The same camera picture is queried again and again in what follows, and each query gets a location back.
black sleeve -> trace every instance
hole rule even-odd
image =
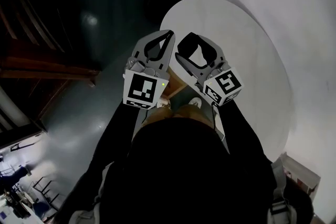
[[[54,223],[68,223],[73,212],[92,209],[104,168],[127,157],[139,110],[122,102],[119,104],[98,142],[88,170],[62,204],[55,215]]]
[[[235,101],[231,100],[218,110],[230,155],[246,173],[250,196],[258,197],[259,210],[255,212],[255,218],[266,222],[276,187],[272,162],[265,156],[258,136]]]
[[[270,164],[264,155],[260,140],[248,124],[235,101],[230,101],[218,108],[223,124],[225,139],[230,155],[245,162],[253,157],[256,161]]]

white object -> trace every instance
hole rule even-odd
[[[168,80],[125,70],[123,103],[137,108],[151,109],[158,102]]]
[[[159,100],[157,101],[156,107],[157,108],[170,108],[171,104],[170,104],[170,100],[169,99],[165,99],[160,97]]]
[[[34,220],[35,223],[37,223],[37,224],[44,224],[44,222],[42,220],[40,220],[40,218],[35,214],[35,212],[30,207],[28,207],[27,205],[25,205],[23,202],[21,204],[27,210],[27,212],[30,213],[30,215],[33,218],[33,220]]]
[[[182,0],[165,15],[161,29],[175,33],[173,55],[190,32],[207,37],[222,48],[245,86],[235,101],[258,135],[266,156],[275,161],[288,137],[291,88],[279,55],[263,29],[243,10],[225,0]],[[192,60],[204,61],[201,50],[192,55]],[[170,67],[209,104],[213,102],[200,93],[194,85],[196,78],[175,57],[171,57]],[[222,126],[217,124],[217,128],[223,132]]]
[[[200,109],[202,106],[202,99],[199,97],[194,97],[190,100],[189,104],[196,105]]]

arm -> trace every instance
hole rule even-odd
[[[119,104],[98,142],[88,170],[62,204],[55,215],[54,223],[68,223],[73,212],[92,209],[102,182],[103,169],[110,163],[127,157],[139,110],[122,102]]]
[[[245,120],[235,101],[218,107],[218,111],[230,155],[242,162],[253,157],[254,160],[270,164],[258,136]]]

desk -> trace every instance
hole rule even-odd
[[[44,224],[44,222],[40,220],[40,218],[37,215],[35,215],[34,211],[31,208],[29,208],[25,204],[22,204],[22,205],[27,210],[27,212],[30,213],[30,215],[32,216],[32,218],[37,224]]]
[[[245,85],[235,101],[257,133],[266,156],[275,161],[288,138],[291,88],[282,61],[264,30],[243,10],[225,0],[182,0],[163,18],[161,30],[164,29],[173,30],[176,37],[171,69],[198,93],[196,78],[176,61],[178,44],[194,32],[223,49],[229,65],[237,69]],[[200,66],[205,63],[200,47],[191,60]],[[217,128],[223,132],[220,124],[216,120]]]

shoe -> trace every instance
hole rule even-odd
[[[189,104],[196,105],[200,109],[202,106],[202,99],[199,97],[195,97],[192,100],[190,100]]]
[[[170,108],[170,100],[160,97],[156,104],[157,108]]]

